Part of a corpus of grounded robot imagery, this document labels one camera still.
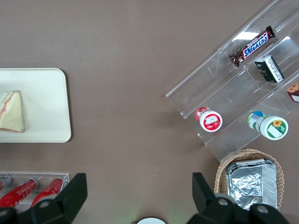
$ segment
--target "aluminum foil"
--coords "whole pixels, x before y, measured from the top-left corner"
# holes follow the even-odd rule
[[[230,163],[226,168],[228,195],[249,210],[253,204],[277,209],[276,164],[271,159]]]

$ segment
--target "snickers bar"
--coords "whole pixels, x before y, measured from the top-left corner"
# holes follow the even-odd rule
[[[246,44],[245,47],[240,49],[239,52],[230,56],[230,60],[238,67],[247,57],[256,52],[257,49],[273,37],[275,37],[275,34],[273,33],[271,26],[268,26],[265,31],[257,35],[252,41]]]

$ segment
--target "woven basket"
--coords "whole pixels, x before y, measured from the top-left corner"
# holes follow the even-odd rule
[[[269,158],[272,159],[275,164],[276,164],[276,169],[277,169],[277,206],[278,209],[281,206],[281,201],[282,201],[282,196],[284,194],[284,174],[281,169],[280,164],[274,159],[272,156],[269,156],[265,153],[262,153],[258,150],[255,149],[249,149],[245,148],[237,152],[235,155],[230,156],[226,159],[224,159],[220,166],[218,167],[217,175],[216,175],[216,180],[215,180],[215,188],[214,192],[215,193],[228,193],[228,184],[226,180],[226,174],[225,174],[225,168],[226,166],[231,163],[231,162],[239,162],[239,161],[248,161],[248,160],[257,160],[257,159],[264,159],[264,158]]]

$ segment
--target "red tube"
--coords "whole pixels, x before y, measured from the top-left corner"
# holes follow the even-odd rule
[[[24,184],[14,188],[0,199],[0,208],[14,207],[37,188],[37,180],[28,178]]]
[[[33,200],[31,207],[35,206],[43,197],[58,194],[64,181],[61,178],[55,178],[44,190],[42,190]]]

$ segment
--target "clear acrylic stand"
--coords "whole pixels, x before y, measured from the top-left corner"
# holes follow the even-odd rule
[[[4,188],[0,191],[0,198],[3,197],[6,193],[18,187],[22,182],[24,182],[27,178],[34,178],[38,182],[37,188],[32,191],[24,200],[22,200],[15,208],[19,211],[25,211],[30,208],[34,198],[41,192],[44,188],[46,188],[55,178],[60,177],[63,179],[63,187],[61,190],[70,182],[69,174],[51,174],[51,173],[9,173],[9,172],[1,172],[1,174],[8,174],[11,179],[11,185],[7,188]]]
[[[236,67],[229,57],[269,25],[276,37]],[[265,81],[253,63],[264,55],[274,57],[284,81],[279,84]],[[298,81],[299,4],[297,0],[275,0],[166,97],[221,161],[259,136],[247,124],[247,118],[253,111],[285,117],[299,106],[286,91]],[[202,106],[222,115],[223,124],[219,131],[206,132],[195,119],[196,110]]]

